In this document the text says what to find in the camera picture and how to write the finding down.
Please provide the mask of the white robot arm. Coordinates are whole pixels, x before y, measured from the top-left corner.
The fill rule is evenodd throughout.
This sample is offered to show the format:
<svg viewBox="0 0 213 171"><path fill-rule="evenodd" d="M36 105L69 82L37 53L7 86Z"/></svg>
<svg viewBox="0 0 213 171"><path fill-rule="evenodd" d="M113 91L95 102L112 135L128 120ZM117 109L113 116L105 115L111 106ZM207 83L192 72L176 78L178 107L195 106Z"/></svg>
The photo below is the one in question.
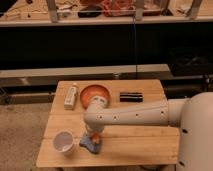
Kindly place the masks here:
<svg viewBox="0 0 213 171"><path fill-rule="evenodd" d="M104 108L100 100L93 100L84 114L88 133L102 133L108 125L142 125L179 127L181 112L188 98L169 99L136 105Z"/></svg>

